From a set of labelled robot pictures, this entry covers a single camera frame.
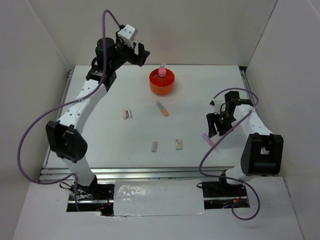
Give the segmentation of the purple highlighter marker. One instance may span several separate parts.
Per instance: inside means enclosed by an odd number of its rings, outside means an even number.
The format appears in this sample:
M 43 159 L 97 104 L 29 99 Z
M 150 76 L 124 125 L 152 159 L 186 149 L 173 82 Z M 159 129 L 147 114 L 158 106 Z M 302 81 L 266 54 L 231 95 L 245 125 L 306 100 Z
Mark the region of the purple highlighter marker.
M 203 134 L 202 134 L 202 137 L 203 137 L 203 139 L 208 143 L 208 145 L 209 145 L 211 148 L 215 145 L 215 143 L 209 138 L 209 136 L 208 136 L 206 133 L 203 133 Z M 216 148 L 214 149 L 214 151 L 215 151 L 216 153 L 218 153 L 220 150 L 219 150 L 218 147 L 216 147 Z

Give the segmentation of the pink glue bottle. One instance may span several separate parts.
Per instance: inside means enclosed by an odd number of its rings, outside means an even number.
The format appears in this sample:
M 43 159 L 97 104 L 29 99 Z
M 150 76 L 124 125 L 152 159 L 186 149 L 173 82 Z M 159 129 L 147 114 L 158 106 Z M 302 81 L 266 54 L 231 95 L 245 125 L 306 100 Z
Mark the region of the pink glue bottle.
M 160 68 L 158 69 L 158 76 L 159 76 L 160 78 L 165 78 L 166 75 L 167 75 L 167 70 L 166 70 L 164 67 L 160 67 Z

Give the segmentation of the orange highlighter marker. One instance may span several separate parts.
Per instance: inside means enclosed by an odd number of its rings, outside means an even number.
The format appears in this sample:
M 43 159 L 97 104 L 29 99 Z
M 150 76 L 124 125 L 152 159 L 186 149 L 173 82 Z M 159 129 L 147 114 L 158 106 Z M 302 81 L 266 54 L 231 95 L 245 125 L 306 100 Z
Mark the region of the orange highlighter marker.
M 169 116 L 169 112 L 165 109 L 165 107 L 160 103 L 160 101 L 156 101 L 156 106 L 159 108 L 159 110 L 161 111 L 161 113 L 165 116 L 168 117 Z

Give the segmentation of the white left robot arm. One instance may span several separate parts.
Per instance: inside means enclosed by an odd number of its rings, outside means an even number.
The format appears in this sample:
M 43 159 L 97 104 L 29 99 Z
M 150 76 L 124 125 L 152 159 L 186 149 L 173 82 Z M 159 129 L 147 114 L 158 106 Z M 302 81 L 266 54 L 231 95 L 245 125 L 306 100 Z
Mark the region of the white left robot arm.
M 84 126 L 98 102 L 116 80 L 116 71 L 125 63 L 142 67 L 150 52 L 145 50 L 142 43 L 128 46 L 121 37 L 115 40 L 105 37 L 97 41 L 95 54 L 75 102 L 57 121 L 49 121 L 45 126 L 50 150 L 74 174 L 75 184 L 88 200 L 97 197 L 99 186 L 85 157 L 88 144 L 82 137 Z

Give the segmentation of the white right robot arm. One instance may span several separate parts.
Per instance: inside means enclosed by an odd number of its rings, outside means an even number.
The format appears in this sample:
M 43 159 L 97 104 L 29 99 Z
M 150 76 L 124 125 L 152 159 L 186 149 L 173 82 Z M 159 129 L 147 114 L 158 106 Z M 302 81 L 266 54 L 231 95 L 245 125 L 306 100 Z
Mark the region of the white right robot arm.
M 224 103 L 213 98 L 214 112 L 206 115 L 208 137 L 226 136 L 233 127 L 240 127 L 246 143 L 240 163 L 225 171 L 226 179 L 218 184 L 223 196 L 230 196 L 236 185 L 258 176 L 276 176 L 280 173 L 284 139 L 269 130 L 255 111 L 250 99 L 240 97 L 238 91 L 228 91 Z

